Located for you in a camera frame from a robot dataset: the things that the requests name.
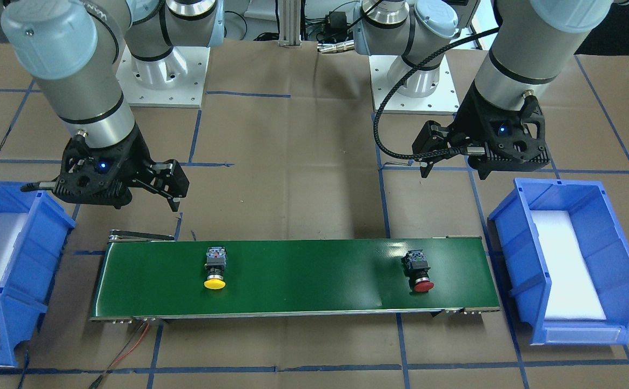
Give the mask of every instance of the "yellow button cap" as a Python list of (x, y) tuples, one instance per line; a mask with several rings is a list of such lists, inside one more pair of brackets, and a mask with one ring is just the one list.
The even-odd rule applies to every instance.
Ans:
[(223, 286), (226, 286), (226, 283), (218, 278), (212, 278), (211, 280), (204, 281), (204, 286), (209, 288), (209, 290), (222, 290)]

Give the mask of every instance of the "red button cap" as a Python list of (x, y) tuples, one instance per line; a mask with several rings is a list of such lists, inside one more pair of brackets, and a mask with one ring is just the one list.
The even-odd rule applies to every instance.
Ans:
[(413, 287), (413, 290), (416, 292), (424, 292), (431, 290), (434, 287), (435, 284), (432, 281), (420, 281), (419, 283), (416, 283), (416, 285)]

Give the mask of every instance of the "green conveyor belt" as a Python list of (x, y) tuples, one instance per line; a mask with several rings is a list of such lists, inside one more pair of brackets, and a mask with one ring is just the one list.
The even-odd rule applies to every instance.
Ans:
[[(204, 288), (209, 246), (225, 246), (223, 290)], [(423, 249), (435, 283), (411, 291), (401, 258)], [(114, 242), (93, 320), (498, 310), (480, 238)]]

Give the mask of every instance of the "blue plastic bin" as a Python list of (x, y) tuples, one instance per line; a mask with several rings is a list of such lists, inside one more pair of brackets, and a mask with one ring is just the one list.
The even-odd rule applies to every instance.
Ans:
[(63, 243), (75, 226), (49, 194), (20, 192), (20, 186), (0, 182), (0, 213), (22, 214), (23, 222), (0, 278), (0, 366), (17, 365), (14, 347), (31, 338), (45, 313)]
[[(490, 214), (531, 345), (626, 345), (629, 342), (629, 245), (601, 182), (515, 179), (516, 188)], [(566, 210), (605, 320), (546, 320), (552, 280), (535, 210)]]

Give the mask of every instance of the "white mounting plate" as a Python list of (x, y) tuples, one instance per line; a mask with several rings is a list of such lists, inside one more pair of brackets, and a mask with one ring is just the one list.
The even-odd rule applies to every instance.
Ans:
[(132, 54), (125, 47), (115, 76), (130, 106), (169, 106), (170, 108), (201, 108), (204, 96), (208, 47), (176, 47), (187, 61), (188, 77), (170, 89), (147, 89), (132, 72)]
[[(389, 93), (393, 84), (386, 79), (386, 72), (396, 59), (395, 55), (371, 55), (370, 74), (374, 110)], [(384, 108), (384, 113), (426, 113), (429, 115), (451, 115), (458, 110), (458, 97), (453, 86), (451, 71), (446, 56), (440, 64), (440, 81), (435, 92), (426, 98), (409, 98), (396, 93)]]

